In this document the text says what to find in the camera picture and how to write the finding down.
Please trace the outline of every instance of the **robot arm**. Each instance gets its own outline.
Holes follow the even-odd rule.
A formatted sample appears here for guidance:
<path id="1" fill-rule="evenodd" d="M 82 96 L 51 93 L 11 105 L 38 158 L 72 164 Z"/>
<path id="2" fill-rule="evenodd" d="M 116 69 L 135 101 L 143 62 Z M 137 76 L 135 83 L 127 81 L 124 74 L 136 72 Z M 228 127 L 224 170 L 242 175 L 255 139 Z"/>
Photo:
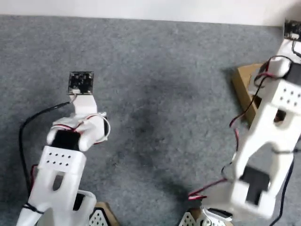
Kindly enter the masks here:
<path id="1" fill-rule="evenodd" d="M 277 57 L 268 61 L 265 69 L 274 79 L 262 81 L 260 106 L 231 164 L 234 179 L 206 194 L 197 225 L 225 226 L 233 219 L 272 217 L 276 195 L 292 170 L 293 151 L 301 134 L 301 59 L 294 52 L 301 52 L 301 43 L 287 37 Z M 253 85 L 257 74 L 251 78 L 251 94 L 258 89 Z M 285 112 L 280 124 L 274 122 L 278 110 Z M 267 143 L 273 148 L 269 173 L 248 165 L 249 158 Z"/>
<path id="2" fill-rule="evenodd" d="M 80 72 L 71 73 L 72 76 L 79 79 L 76 98 L 70 96 L 74 99 L 75 112 L 53 123 L 30 197 L 21 210 L 17 226 L 34 226 L 37 222 L 38 226 L 87 226 L 93 212 L 96 197 L 91 192 L 79 190 L 86 164 L 83 152 L 93 144 L 107 140 L 110 124 L 106 113 L 97 112 L 92 93 L 83 94 L 81 89 L 87 89 L 86 79 L 93 75 Z M 58 178 L 61 184 L 55 188 Z"/>

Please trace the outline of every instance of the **cardboard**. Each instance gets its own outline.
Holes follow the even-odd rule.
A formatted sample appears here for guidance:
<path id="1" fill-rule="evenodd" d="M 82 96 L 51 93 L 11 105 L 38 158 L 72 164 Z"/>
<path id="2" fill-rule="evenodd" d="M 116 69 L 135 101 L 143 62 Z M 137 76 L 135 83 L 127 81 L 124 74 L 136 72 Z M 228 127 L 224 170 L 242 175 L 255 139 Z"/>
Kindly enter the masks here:
<path id="1" fill-rule="evenodd" d="M 262 64 L 252 64 L 239 67 L 236 73 L 232 76 L 232 83 L 234 85 L 234 89 L 236 91 L 240 105 L 242 106 L 243 110 L 245 110 L 249 106 L 253 98 L 253 96 L 249 95 L 248 93 L 248 86 L 251 79 L 251 73 L 254 72 L 256 69 L 260 68 L 261 65 Z M 258 106 L 260 104 L 260 100 L 261 99 L 257 97 L 245 114 L 249 125 L 252 124 L 252 121 L 256 115 Z"/>

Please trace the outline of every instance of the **black wire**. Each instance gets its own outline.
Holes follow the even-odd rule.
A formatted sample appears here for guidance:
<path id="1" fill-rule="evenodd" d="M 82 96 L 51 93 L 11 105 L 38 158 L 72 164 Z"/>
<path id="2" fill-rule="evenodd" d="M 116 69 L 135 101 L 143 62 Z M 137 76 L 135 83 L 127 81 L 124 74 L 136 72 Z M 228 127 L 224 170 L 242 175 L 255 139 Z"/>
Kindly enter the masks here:
<path id="1" fill-rule="evenodd" d="M 37 112 L 33 116 L 30 116 L 29 118 L 27 118 L 22 123 L 22 125 L 20 126 L 20 129 L 19 129 L 19 153 L 20 153 L 21 164 L 22 164 L 22 168 L 23 168 L 23 172 L 24 172 L 28 197 L 30 196 L 30 192 L 31 192 L 31 182 L 30 182 L 29 172 L 27 170 L 26 161 L 25 161 L 25 157 L 24 157 L 24 150 L 23 150 L 23 131 L 24 131 L 24 128 L 28 123 L 30 123 L 32 120 L 34 120 L 39 115 L 50 112 L 50 111 L 53 111 L 53 110 L 58 109 L 58 108 L 61 108 L 61 107 L 65 106 L 65 105 L 68 105 L 70 103 L 71 103 L 71 101 L 61 103 L 59 105 L 55 105 L 53 107 L 49 107 L 49 108 L 44 109 L 40 112 Z"/>
<path id="2" fill-rule="evenodd" d="M 28 202 L 23 206 L 24 209 L 29 209 L 31 210 L 32 212 L 36 212 L 36 213 L 39 213 L 39 214 L 44 214 L 43 211 L 39 211 L 36 207 L 30 205 Z"/>
<path id="3" fill-rule="evenodd" d="M 287 56 L 284 56 L 284 55 L 275 55 L 275 56 L 272 56 L 270 57 L 259 69 L 258 71 L 258 74 L 261 74 L 261 73 L 264 73 L 266 68 L 269 66 L 269 62 L 271 61 L 271 59 L 275 58 L 275 57 L 283 57 L 283 58 L 286 58 L 288 59 L 291 63 L 293 62 L 293 60 Z M 255 87 L 259 87 L 259 85 L 256 83 L 257 80 L 259 80 L 262 76 L 259 76 L 259 77 L 256 77 L 253 81 L 253 84 Z"/>
<path id="4" fill-rule="evenodd" d="M 286 180 L 284 182 L 284 186 L 283 186 L 283 190 L 282 190 L 282 194 L 281 194 L 281 203 L 280 203 L 279 215 L 278 215 L 278 217 L 276 217 L 276 219 L 269 226 L 273 226 L 274 224 L 276 224 L 282 217 L 283 208 L 284 208 L 285 192 L 286 192 L 288 182 L 290 181 L 290 178 L 291 178 L 291 175 L 292 175 L 292 172 L 293 172 L 293 165 L 294 165 L 294 160 L 292 161 L 292 164 L 291 164 L 290 169 L 289 169 L 289 171 L 287 173 L 287 176 L 286 176 Z"/>
<path id="5" fill-rule="evenodd" d="M 292 52 L 301 58 L 301 53 L 298 53 L 297 51 L 295 51 L 295 45 L 296 45 L 296 41 L 293 41 L 292 42 Z"/>

